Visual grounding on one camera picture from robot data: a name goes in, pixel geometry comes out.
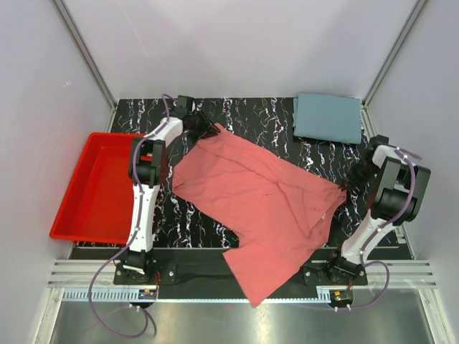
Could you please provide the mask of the pink t shirt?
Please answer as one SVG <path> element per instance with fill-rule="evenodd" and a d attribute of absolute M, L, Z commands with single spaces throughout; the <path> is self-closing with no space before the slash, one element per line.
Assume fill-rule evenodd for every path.
<path fill-rule="evenodd" d="M 245 297 L 260 305 L 327 241 L 346 200 L 337 184 L 221 130 L 173 169 L 172 190 L 233 231 L 224 259 Z"/>

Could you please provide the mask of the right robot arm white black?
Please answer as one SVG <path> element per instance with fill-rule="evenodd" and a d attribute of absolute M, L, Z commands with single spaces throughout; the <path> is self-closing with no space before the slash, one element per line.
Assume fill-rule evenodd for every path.
<path fill-rule="evenodd" d="M 365 275 L 365 261 L 391 231 L 419 214 L 431 170 L 413 160 L 422 158 L 383 135 L 370 138 L 363 158 L 341 182 L 347 191 L 371 183 L 367 213 L 358 229 L 335 250 L 323 268 L 328 281 L 345 285 Z"/>

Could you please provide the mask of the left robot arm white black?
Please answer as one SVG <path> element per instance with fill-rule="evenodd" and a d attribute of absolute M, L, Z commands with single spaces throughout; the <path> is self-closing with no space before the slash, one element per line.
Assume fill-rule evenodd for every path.
<path fill-rule="evenodd" d="M 180 95 L 165 106 L 165 117 L 143 137 L 134 138 L 128 175 L 133 182 L 131 230 L 116 258 L 116 285 L 146 285 L 159 279 L 153 259 L 153 218 L 161 185 L 168 176 L 167 148 L 183 133 L 195 140 L 220 129 L 198 108 L 194 98 Z"/>

